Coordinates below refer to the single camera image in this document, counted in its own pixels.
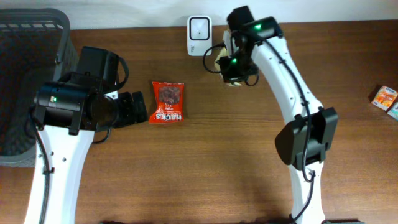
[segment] green led light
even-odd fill
[[[255,26],[254,26],[254,29],[256,29],[256,30],[261,30],[261,24],[255,25]]]

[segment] basket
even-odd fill
[[[57,9],[0,10],[0,165],[34,166],[29,106],[44,82],[76,70],[69,33]]]

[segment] black plastic basket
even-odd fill
[[[76,70],[69,33],[57,9],[0,10],[0,165],[34,166],[28,109],[44,82]]]

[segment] orange packet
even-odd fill
[[[383,86],[372,100],[372,104],[386,111],[392,105],[397,96],[398,93],[395,90]]]
[[[150,124],[167,124],[183,121],[182,92],[184,83],[152,82],[157,109],[149,118]]]

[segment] table surface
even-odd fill
[[[398,122],[369,103],[398,90],[398,21],[281,24],[314,95],[340,120],[322,174],[327,219],[398,223]],[[213,43],[226,27],[214,27]],[[288,217],[292,189],[274,139],[284,127],[265,78],[226,86],[187,54],[186,28],[73,30],[76,49],[124,57],[155,111],[151,82],[184,82],[185,121],[114,130],[88,152],[76,223],[238,223]],[[212,64],[213,56],[208,63]],[[0,167],[0,223],[23,223],[33,168]]]

